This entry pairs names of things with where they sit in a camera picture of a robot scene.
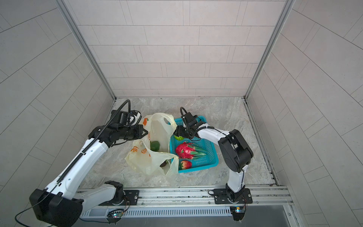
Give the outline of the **green lime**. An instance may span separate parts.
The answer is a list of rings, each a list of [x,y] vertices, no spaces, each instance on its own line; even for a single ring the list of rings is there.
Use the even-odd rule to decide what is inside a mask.
[[[159,152],[160,150],[160,143],[158,141],[151,141],[150,142],[150,149],[154,152]]]

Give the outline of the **cream printed plastic bag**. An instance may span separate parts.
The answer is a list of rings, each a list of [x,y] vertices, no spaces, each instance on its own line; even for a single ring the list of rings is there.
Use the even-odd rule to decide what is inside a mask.
[[[177,128],[174,117],[166,113],[155,113],[143,117],[139,124],[148,131],[148,135],[133,141],[125,158],[128,166],[148,176],[172,177],[178,174],[179,158],[170,153],[169,149],[170,138]],[[160,143],[159,152],[150,149],[151,141]],[[160,167],[166,160],[168,164]]]

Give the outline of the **bright green custard apple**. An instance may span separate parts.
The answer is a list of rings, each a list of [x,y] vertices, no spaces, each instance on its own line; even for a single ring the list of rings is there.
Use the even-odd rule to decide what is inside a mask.
[[[174,136],[174,138],[178,141],[183,141],[184,138],[182,136]]]

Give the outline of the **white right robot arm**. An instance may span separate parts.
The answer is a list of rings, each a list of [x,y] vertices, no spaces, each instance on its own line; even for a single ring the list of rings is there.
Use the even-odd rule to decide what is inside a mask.
[[[205,139],[219,146],[225,164],[229,168],[226,184],[226,197],[231,203],[252,203],[251,193],[245,188],[245,173],[253,158],[253,151],[238,130],[224,131],[217,129],[197,115],[180,108],[182,126],[177,126],[174,136],[185,139]]]

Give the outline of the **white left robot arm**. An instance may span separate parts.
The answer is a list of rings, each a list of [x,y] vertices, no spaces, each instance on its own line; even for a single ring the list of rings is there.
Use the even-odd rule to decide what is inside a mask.
[[[140,125],[141,113],[131,109],[130,100],[111,112],[109,121],[96,127],[84,146],[67,167],[44,189],[29,197],[31,209],[39,221],[56,227],[71,227],[82,213],[102,203],[128,204],[123,185],[107,181],[85,194],[78,188],[96,161],[114,146],[138,140],[148,134]]]

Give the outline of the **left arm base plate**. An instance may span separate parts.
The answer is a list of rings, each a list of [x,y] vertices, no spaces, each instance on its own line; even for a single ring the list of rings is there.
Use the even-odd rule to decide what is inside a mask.
[[[110,201],[105,201],[99,206],[134,206],[137,205],[139,190],[123,190],[116,192],[116,195]]]

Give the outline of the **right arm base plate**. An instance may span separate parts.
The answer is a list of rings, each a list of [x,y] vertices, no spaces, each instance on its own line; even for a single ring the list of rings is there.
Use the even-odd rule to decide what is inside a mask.
[[[229,188],[210,190],[209,195],[215,200],[215,204],[252,204],[251,192],[248,188],[243,188],[235,193]]]

